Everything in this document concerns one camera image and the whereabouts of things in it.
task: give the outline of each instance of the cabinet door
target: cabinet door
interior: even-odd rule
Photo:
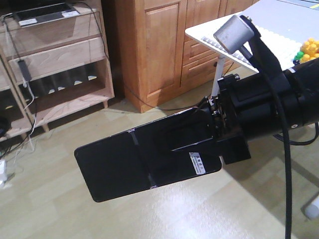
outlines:
[[[227,0],[225,16],[243,11],[253,4],[253,0]]]
[[[218,18],[221,0],[188,0],[186,26],[189,28]]]
[[[168,92],[179,88],[186,7],[186,0],[145,0],[142,85],[150,103],[167,100]]]

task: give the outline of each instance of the wooden cabinet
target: wooden cabinet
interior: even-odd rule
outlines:
[[[243,11],[253,3],[253,0],[227,0],[225,15]]]
[[[16,49],[6,41],[5,27],[0,26],[0,48],[12,72],[14,90],[22,100],[23,114],[48,131],[48,123],[114,97],[108,48],[100,0],[78,2],[80,15],[27,27],[13,18],[7,24]],[[18,61],[26,62],[31,74],[31,102],[23,87]]]
[[[114,4],[125,95],[144,112],[214,77],[218,55],[185,36],[185,29],[240,11],[252,0],[115,0]]]

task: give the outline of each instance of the cabinet leg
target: cabinet leg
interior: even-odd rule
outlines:
[[[46,133],[50,131],[49,126],[47,124],[42,125],[42,128]]]
[[[108,105],[108,102],[107,101],[103,101],[103,105],[104,105],[104,108],[108,108],[109,105]]]
[[[21,134],[22,140],[24,140],[26,137],[27,137],[27,134],[26,134],[26,133],[22,133],[22,134]]]

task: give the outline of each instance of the laptop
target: laptop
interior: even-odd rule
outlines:
[[[69,3],[60,0],[10,0],[13,17],[20,26],[53,21],[80,13]]]

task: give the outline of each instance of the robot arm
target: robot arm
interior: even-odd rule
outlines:
[[[204,98],[197,107],[76,149],[96,202],[216,172],[222,160],[249,159],[247,141],[282,131],[265,79],[279,96],[289,129],[319,121],[319,59],[282,71],[250,20],[241,16],[232,21],[242,29],[241,40],[233,37],[231,24],[216,38],[230,52],[239,49],[259,73],[221,78],[220,93],[211,101]],[[243,47],[247,40],[252,55]]]

